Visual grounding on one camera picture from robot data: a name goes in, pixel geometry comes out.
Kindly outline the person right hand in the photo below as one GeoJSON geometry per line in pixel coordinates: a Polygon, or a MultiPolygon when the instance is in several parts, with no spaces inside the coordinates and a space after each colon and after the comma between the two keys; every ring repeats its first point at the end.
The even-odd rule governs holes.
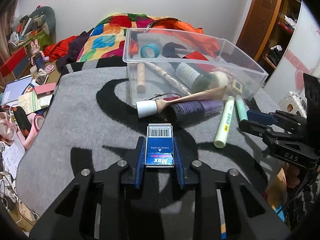
{"type": "Polygon", "coordinates": [[[300,169],[292,164],[286,163],[284,166],[284,172],[287,187],[292,189],[295,188],[300,183],[300,179],[298,178],[300,169]]]}

